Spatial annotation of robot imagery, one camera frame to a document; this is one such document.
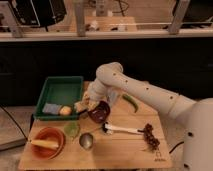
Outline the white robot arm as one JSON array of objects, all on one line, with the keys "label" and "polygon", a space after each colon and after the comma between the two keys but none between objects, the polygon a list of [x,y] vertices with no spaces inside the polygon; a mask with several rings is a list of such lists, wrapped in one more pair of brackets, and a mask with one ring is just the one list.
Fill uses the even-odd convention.
[{"label": "white robot arm", "polygon": [[87,88],[94,109],[111,87],[119,88],[182,124],[187,134],[182,171],[213,171],[213,98],[199,101],[123,74],[119,62],[103,64]]}]

